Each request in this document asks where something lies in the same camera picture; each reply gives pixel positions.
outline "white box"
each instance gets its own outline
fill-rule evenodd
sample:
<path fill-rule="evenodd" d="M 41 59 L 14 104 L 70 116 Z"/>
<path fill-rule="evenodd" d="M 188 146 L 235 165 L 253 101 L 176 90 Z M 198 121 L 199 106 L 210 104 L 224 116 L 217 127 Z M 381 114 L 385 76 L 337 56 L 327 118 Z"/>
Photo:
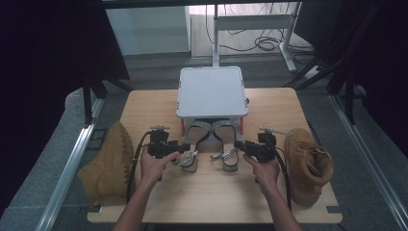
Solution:
<path fill-rule="evenodd" d="M 241 69 L 237 66 L 183 68 L 176 114 L 182 119 L 183 128 L 197 118 L 228 118 L 239 128 L 237 140 L 240 140 L 242 118 L 248 114 Z"/>

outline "tan work boot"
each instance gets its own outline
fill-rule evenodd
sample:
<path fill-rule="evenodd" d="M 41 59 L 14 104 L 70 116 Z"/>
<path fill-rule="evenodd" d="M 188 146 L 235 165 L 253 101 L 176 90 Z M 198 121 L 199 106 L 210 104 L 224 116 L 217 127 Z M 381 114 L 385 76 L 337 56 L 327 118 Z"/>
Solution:
<path fill-rule="evenodd" d="M 118 121 L 108 130 L 98 155 L 78 172 L 91 205 L 125 201 L 134 148 Z"/>
<path fill-rule="evenodd" d="M 321 195 L 321 188 L 333 177 L 333 162 L 305 129 L 294 128 L 285 140 L 292 200 L 312 206 Z"/>

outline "black curtain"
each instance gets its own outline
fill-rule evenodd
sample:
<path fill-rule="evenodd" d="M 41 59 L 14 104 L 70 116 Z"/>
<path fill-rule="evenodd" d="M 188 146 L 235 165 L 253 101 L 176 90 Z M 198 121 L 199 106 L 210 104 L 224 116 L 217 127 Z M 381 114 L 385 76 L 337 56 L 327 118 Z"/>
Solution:
<path fill-rule="evenodd" d="M 343 0 L 332 39 L 369 3 Z M 355 84 L 367 92 L 363 105 L 370 116 L 408 157 L 407 11 L 407 1 L 383 1 L 351 58 L 349 73 L 353 74 Z"/>
<path fill-rule="evenodd" d="M 58 125 L 67 95 L 85 78 L 129 76 L 106 12 L 97 4 L 25 0 L 0 5 L 3 214 Z"/>

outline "sandal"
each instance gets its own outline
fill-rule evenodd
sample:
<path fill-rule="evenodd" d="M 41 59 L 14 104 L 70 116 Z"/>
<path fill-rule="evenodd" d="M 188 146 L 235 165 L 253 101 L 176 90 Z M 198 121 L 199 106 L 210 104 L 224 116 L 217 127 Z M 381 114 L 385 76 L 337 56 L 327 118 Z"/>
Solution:
<path fill-rule="evenodd" d="M 238 170 L 238 149 L 234 147 L 236 131 L 236 126 L 230 120 L 220 120 L 213 123 L 214 137 L 222 142 L 222 149 L 212 156 L 212 160 L 222 158 L 224 171 Z"/>
<path fill-rule="evenodd" d="M 195 158 L 198 154 L 197 146 L 210 136 L 211 129 L 212 127 L 209 123 L 198 120 L 186 128 L 186 143 L 191 144 L 191 150 L 193 150 L 193 152 L 189 152 L 188 155 L 182 155 L 180 157 L 180 163 L 183 163 L 181 165 L 182 170 L 186 172 L 196 172 L 198 164 L 198 159 Z"/>

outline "wooden table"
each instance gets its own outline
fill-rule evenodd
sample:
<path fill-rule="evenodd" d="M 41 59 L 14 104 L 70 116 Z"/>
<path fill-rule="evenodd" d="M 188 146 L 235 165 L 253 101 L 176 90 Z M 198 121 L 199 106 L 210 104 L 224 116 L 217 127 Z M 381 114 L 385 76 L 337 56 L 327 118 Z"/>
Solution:
<path fill-rule="evenodd" d="M 247 89 L 249 114 L 244 118 L 243 139 L 257 141 L 259 127 L 289 132 L 295 127 L 309 130 L 305 116 L 293 89 Z M 134 146 L 153 125 L 170 126 L 169 140 L 181 141 L 180 118 L 176 116 L 178 90 L 135 90 L 129 94 L 120 121 L 126 127 Z M 276 134 L 277 146 L 283 148 L 285 136 Z M 143 222 L 168 223 L 270 223 L 268 205 L 254 182 L 252 166 L 240 153 L 236 172 L 222 170 L 222 160 L 211 161 L 220 145 L 203 144 L 198 155 L 196 173 L 182 171 L 168 164 L 163 180 L 158 182 L 147 204 Z M 285 196 L 285 181 L 279 176 L 278 185 Z M 341 213 L 329 213 L 338 208 L 330 184 L 323 187 L 319 201 L 309 209 L 293 203 L 298 222 L 338 223 Z M 121 206 L 106 206 L 99 213 L 89 213 L 92 222 L 115 222 Z"/>

